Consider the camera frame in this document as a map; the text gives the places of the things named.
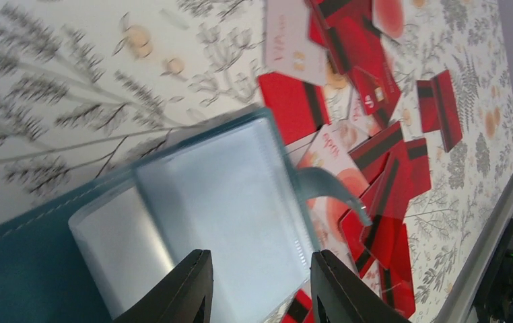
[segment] tablecloth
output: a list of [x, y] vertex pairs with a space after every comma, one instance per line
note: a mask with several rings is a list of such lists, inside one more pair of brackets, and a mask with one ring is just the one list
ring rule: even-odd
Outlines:
[[[383, 40], [422, 137], [415, 80], [449, 69], [463, 141], [425, 134], [431, 191], [410, 202], [417, 311], [431, 322], [513, 171], [513, 97], [494, 0], [404, 0]], [[263, 0], [0, 0], [0, 222], [162, 149], [180, 127], [262, 102]], [[350, 86], [328, 78], [332, 120]]]

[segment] floral tablecloth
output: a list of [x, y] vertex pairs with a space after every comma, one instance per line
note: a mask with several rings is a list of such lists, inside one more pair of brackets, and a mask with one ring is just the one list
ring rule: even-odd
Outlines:
[[[463, 142], [426, 134], [433, 189], [406, 223], [414, 322], [441, 308], [513, 171], [513, 97], [495, 0], [405, 0], [384, 40], [406, 140], [416, 79], [449, 69]], [[0, 0], [0, 222], [163, 148], [172, 131], [262, 102], [263, 0]], [[329, 77], [333, 120], [350, 87]]]

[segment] floral pattern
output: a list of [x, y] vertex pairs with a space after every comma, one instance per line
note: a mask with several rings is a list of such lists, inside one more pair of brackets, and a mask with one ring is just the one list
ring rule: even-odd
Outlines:
[[[464, 131], [450, 153], [425, 135], [433, 189], [405, 220], [411, 320], [431, 322], [513, 172], [513, 97], [496, 1], [402, 2], [401, 37], [382, 40], [403, 92], [393, 117], [423, 136], [415, 80], [449, 69]], [[263, 0], [0, 0], [0, 222], [262, 102], [264, 14]], [[350, 86], [329, 81], [331, 119], [347, 118]]]

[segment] table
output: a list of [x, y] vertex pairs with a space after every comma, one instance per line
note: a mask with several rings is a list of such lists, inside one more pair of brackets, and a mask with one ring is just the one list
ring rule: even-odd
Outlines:
[[[262, 0], [0, 0], [0, 222], [262, 102]], [[414, 322], [438, 313], [513, 171], [513, 97], [494, 0], [405, 0], [394, 114], [422, 136], [415, 80], [449, 69], [463, 142], [426, 134], [433, 189], [409, 205]], [[349, 85], [324, 87], [332, 119]]]

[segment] pile of cards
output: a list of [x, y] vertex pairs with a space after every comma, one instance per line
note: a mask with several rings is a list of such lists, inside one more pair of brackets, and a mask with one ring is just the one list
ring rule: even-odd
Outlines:
[[[382, 19], [398, 12], [396, 21]], [[403, 220], [409, 201], [432, 181], [426, 139], [404, 140], [392, 120], [402, 93], [381, 40], [401, 45], [401, 1], [269, 0], [266, 20], [265, 62], [274, 72], [259, 84], [285, 144], [318, 131], [298, 166], [338, 177], [373, 222], [364, 227], [335, 199], [308, 201], [320, 243], [409, 318], [415, 298]], [[335, 75], [351, 86], [347, 118], [331, 124], [322, 89]], [[416, 88], [423, 134], [440, 131], [449, 152], [463, 138], [449, 72], [417, 81]]]

